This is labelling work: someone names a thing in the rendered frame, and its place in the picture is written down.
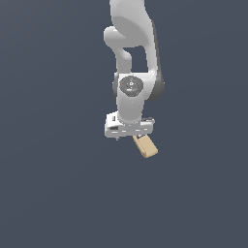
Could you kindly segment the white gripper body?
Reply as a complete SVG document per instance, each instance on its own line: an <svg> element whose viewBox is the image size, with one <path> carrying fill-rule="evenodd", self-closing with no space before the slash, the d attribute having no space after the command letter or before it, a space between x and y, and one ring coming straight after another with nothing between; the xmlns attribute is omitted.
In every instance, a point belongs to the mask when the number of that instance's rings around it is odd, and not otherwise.
<svg viewBox="0 0 248 248"><path fill-rule="evenodd" d="M121 123L117 111L109 113L106 117L105 136L107 138L122 138L129 136L144 136L153 132L155 119L152 117L142 118L135 124Z"/></svg>

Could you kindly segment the tan rectangular block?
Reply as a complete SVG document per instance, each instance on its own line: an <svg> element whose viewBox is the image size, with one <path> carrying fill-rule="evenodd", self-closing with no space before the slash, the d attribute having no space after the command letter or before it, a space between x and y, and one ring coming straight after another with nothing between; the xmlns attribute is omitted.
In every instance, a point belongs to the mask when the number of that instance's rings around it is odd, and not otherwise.
<svg viewBox="0 0 248 248"><path fill-rule="evenodd" d="M144 158L152 157L158 153L157 147L148 135L143 136L141 139L133 136L133 140Z"/></svg>

